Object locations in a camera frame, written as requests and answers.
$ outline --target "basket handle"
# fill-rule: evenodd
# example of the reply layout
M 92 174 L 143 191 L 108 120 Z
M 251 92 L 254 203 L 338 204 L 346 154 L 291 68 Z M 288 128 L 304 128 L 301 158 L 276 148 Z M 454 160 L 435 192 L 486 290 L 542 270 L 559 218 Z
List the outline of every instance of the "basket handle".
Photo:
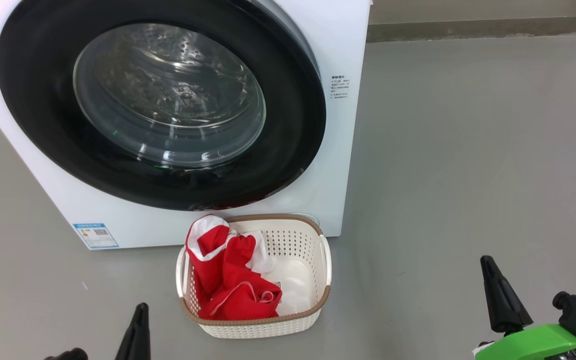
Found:
M 326 236 L 319 235 L 319 237 L 321 239 L 319 244 L 323 248 L 322 251 L 326 258 L 326 285 L 330 285 L 332 283 L 332 256 L 330 255 L 330 246 Z
M 174 282 L 176 282 L 176 294 L 179 298 L 183 298 L 186 295 L 186 289 L 188 287 L 188 276 L 186 274 L 189 271 L 188 256 L 186 256 L 186 247 L 184 246 L 179 251 L 179 256 L 176 258 L 176 271 L 174 272 Z

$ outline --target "washing machine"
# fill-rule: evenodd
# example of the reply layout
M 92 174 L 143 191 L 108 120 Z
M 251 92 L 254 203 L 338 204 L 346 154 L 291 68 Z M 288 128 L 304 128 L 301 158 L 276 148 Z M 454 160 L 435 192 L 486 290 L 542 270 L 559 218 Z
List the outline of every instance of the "washing machine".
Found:
M 204 214 L 336 237 L 369 10 L 0 0 L 0 129 L 89 249 L 183 244 Z

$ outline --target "brown basket rim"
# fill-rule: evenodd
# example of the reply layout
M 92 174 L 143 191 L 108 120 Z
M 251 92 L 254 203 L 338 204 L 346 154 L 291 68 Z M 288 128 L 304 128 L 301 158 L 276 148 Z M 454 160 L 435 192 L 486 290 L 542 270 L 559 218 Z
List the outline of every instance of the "brown basket rim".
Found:
M 307 218 L 306 216 L 295 215 L 295 214 L 258 214 L 258 215 L 245 215 L 245 216 L 234 216 L 227 218 L 226 221 L 228 223 L 242 223 L 244 221 L 260 221 L 260 220 L 295 220 L 295 221 L 302 221 L 311 227 L 317 232 L 318 235 L 323 235 L 322 229 L 312 221 L 311 219 Z M 199 325 L 203 326 L 253 326 L 253 325 L 264 325 L 264 324 L 274 324 L 278 322 L 285 322 L 285 321 L 294 321 L 295 319 L 302 319 L 306 317 L 310 317 L 314 313 L 318 312 L 330 296 L 330 285 L 326 285 L 324 289 L 324 293 L 322 294 L 319 301 L 310 309 L 302 312 L 298 312 L 296 314 L 290 315 L 283 315 L 279 317 L 268 317 L 265 319 L 252 319 L 252 320 L 210 320 L 210 319 L 202 319 L 201 317 L 195 315 L 190 311 L 188 305 L 186 304 L 186 299 L 179 298 L 181 302 L 181 308 L 183 312 L 185 312 L 186 316 L 190 318 L 190 320 L 196 322 Z

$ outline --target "laundry basket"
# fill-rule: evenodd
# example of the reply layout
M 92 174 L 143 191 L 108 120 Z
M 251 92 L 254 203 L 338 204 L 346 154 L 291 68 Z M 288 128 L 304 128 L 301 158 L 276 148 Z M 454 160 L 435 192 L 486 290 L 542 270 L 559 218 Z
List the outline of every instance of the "laundry basket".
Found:
M 262 231 L 268 253 L 276 260 L 274 270 L 263 278 L 281 287 L 279 317 L 238 321 L 199 318 L 193 265 L 183 248 L 176 262 L 176 291 L 186 315 L 206 333 L 223 339 L 279 337 L 313 326 L 329 297 L 332 281 L 330 248 L 319 226 L 294 214 L 238 216 L 226 221 L 239 233 Z

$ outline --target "wall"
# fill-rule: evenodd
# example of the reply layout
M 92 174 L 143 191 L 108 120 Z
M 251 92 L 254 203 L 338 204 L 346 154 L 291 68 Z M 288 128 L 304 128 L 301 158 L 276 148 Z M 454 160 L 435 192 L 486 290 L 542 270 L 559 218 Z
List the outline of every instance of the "wall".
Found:
M 576 0 L 373 0 L 371 24 L 576 16 Z

